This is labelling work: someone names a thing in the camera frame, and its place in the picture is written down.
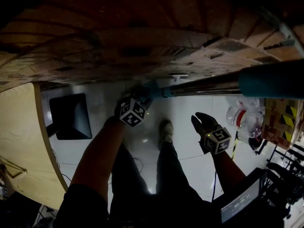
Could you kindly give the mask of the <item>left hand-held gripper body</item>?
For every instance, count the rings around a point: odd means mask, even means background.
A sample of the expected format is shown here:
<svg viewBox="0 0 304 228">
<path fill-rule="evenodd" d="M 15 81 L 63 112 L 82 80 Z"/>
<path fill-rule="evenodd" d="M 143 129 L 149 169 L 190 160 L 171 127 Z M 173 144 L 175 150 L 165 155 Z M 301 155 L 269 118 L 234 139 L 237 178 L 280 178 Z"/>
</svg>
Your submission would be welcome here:
<svg viewBox="0 0 304 228">
<path fill-rule="evenodd" d="M 120 121 L 130 127 L 141 124 L 144 120 L 146 110 L 131 97 L 123 97 L 118 100 L 114 115 Z"/>
</svg>

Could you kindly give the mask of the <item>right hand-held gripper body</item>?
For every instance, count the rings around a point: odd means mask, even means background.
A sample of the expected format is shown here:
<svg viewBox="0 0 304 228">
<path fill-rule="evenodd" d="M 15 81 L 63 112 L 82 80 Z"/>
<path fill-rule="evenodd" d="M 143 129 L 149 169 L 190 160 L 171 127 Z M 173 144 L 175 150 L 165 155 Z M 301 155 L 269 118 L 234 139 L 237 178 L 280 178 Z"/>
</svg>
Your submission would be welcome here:
<svg viewBox="0 0 304 228">
<path fill-rule="evenodd" d="M 199 145 L 204 154 L 210 152 L 216 155 L 225 151 L 229 147 L 230 141 L 231 135 L 226 127 L 218 126 L 216 130 L 205 134 L 199 141 Z"/>
</svg>

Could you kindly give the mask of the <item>teal mop with metal pole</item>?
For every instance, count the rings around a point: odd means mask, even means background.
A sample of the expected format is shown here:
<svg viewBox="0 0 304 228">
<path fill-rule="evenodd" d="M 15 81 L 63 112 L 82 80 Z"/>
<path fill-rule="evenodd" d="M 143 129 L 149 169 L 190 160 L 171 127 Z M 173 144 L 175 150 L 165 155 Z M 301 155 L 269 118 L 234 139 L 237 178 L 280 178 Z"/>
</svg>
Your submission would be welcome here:
<svg viewBox="0 0 304 228">
<path fill-rule="evenodd" d="M 304 100 L 304 59 L 246 67 L 178 85 L 144 88 L 139 93 L 141 99 L 190 95 L 243 95 Z"/>
</svg>

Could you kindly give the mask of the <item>person's left forearm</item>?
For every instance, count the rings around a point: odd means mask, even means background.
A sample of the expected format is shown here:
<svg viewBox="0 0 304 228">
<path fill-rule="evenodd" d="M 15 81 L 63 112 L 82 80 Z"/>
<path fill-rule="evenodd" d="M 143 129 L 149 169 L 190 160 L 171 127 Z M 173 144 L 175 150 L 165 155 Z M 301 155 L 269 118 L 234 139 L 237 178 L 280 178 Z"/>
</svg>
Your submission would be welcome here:
<svg viewBox="0 0 304 228">
<path fill-rule="evenodd" d="M 118 118 L 108 118 L 87 146 L 71 180 L 97 191 L 104 200 L 108 197 L 108 180 L 122 144 L 126 125 Z"/>
</svg>

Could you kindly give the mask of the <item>person's right forearm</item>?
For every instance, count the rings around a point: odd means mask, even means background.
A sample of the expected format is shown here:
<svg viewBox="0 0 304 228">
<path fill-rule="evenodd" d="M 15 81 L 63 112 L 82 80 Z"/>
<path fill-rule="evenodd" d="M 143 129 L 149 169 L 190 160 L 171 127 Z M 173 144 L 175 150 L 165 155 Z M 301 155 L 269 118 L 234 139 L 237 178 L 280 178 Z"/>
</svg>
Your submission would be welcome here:
<svg viewBox="0 0 304 228">
<path fill-rule="evenodd" d="M 244 180 L 246 175 L 225 151 L 218 154 L 211 154 L 211 156 L 223 192 L 231 192 Z"/>
</svg>

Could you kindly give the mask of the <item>person's shoe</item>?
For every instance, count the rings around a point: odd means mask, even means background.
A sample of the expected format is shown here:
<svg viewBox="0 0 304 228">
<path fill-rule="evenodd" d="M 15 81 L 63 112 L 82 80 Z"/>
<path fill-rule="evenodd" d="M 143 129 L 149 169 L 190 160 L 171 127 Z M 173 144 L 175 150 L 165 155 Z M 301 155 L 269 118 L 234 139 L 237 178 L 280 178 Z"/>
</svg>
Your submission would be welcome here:
<svg viewBox="0 0 304 228">
<path fill-rule="evenodd" d="M 164 143 L 173 143 L 174 128 L 169 119 L 163 119 L 159 126 L 158 149 L 162 149 Z"/>
</svg>

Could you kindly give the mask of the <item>bag of clear plastic bottles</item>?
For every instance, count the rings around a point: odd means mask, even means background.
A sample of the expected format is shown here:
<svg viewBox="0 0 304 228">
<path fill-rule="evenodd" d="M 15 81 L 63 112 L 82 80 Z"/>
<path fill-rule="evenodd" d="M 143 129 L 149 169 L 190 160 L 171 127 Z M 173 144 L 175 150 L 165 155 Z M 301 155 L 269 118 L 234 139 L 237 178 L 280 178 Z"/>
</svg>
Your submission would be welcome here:
<svg viewBox="0 0 304 228">
<path fill-rule="evenodd" d="M 248 138 L 259 137 L 264 120 L 265 100 L 241 95 L 226 96 L 225 99 L 229 104 L 227 123 Z"/>
</svg>

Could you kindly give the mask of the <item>person's black trousers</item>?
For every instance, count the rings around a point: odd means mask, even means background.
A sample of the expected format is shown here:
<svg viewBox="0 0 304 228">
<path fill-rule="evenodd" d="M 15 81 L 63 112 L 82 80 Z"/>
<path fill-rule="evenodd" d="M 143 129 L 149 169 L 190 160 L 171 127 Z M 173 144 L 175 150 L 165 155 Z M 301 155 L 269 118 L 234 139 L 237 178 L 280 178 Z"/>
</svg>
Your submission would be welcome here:
<svg viewBox="0 0 304 228">
<path fill-rule="evenodd" d="M 124 145 L 119 148 L 112 168 L 110 214 L 205 213 L 212 209 L 189 185 L 171 142 L 163 142 L 157 161 L 156 194 L 152 195 L 140 176 L 133 157 Z"/>
</svg>

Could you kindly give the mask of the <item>black table base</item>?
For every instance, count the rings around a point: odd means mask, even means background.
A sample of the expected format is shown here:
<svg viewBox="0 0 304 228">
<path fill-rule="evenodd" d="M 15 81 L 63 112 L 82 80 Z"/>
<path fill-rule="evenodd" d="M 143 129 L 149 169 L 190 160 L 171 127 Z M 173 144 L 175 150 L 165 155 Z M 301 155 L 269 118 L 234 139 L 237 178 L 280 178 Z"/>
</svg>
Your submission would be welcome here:
<svg viewBox="0 0 304 228">
<path fill-rule="evenodd" d="M 58 140 L 89 140 L 92 132 L 85 94 L 67 95 L 49 101 L 52 124 L 47 126 L 49 137 Z"/>
</svg>

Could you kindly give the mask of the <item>black waist-worn screen device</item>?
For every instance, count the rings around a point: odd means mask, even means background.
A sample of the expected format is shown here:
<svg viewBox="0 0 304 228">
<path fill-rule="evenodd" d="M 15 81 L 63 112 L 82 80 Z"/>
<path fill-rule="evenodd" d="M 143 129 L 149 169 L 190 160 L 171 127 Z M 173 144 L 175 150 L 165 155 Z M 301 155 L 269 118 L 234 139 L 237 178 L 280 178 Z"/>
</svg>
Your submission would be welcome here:
<svg viewBox="0 0 304 228">
<path fill-rule="evenodd" d="M 255 168 L 231 192 L 217 199 L 222 224 L 244 213 L 246 208 L 260 196 L 264 175 L 263 169 Z"/>
</svg>

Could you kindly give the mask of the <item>cardboard box with striped tape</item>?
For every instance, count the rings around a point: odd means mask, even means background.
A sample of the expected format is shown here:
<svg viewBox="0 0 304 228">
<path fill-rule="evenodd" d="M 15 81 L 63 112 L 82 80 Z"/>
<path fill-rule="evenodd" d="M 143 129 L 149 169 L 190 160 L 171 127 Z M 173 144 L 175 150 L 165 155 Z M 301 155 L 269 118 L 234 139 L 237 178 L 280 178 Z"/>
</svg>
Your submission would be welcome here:
<svg viewBox="0 0 304 228">
<path fill-rule="evenodd" d="M 304 131 L 304 100 L 265 99 L 261 137 L 289 150 Z"/>
</svg>

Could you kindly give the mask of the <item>black metal stand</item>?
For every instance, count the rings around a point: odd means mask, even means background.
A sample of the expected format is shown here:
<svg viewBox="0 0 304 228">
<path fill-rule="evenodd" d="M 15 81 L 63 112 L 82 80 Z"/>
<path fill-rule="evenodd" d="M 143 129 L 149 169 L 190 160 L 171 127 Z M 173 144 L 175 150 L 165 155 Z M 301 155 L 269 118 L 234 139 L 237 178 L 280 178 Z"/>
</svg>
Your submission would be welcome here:
<svg viewBox="0 0 304 228">
<path fill-rule="evenodd" d="M 291 218 L 292 205 L 304 200 L 304 147 L 294 144 L 287 151 L 273 148 L 266 160 L 262 197 L 280 217 Z"/>
</svg>

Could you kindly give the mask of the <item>person's black shirt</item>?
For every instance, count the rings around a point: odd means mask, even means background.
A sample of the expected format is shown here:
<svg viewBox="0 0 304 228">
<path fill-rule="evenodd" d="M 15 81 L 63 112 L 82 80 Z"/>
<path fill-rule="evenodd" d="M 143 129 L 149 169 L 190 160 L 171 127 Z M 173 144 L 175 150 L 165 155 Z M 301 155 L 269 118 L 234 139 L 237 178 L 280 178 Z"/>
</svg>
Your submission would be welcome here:
<svg viewBox="0 0 304 228">
<path fill-rule="evenodd" d="M 73 184 L 64 195 L 53 228 L 284 228 L 284 221 L 268 212 L 222 223 L 212 204 L 194 191 L 184 198 L 176 195 L 164 200 L 153 195 L 114 197 L 112 205 L 108 211 L 97 191 Z"/>
</svg>

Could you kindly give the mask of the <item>light wooden table top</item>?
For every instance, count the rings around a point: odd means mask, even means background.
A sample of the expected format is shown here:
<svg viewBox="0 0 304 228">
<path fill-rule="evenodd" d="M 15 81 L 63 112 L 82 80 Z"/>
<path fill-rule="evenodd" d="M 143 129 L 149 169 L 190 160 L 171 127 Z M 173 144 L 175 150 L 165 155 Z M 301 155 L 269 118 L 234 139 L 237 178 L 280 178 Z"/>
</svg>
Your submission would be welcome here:
<svg viewBox="0 0 304 228">
<path fill-rule="evenodd" d="M 68 186 L 50 145 L 37 84 L 0 93 L 0 164 L 15 191 L 59 209 Z"/>
</svg>

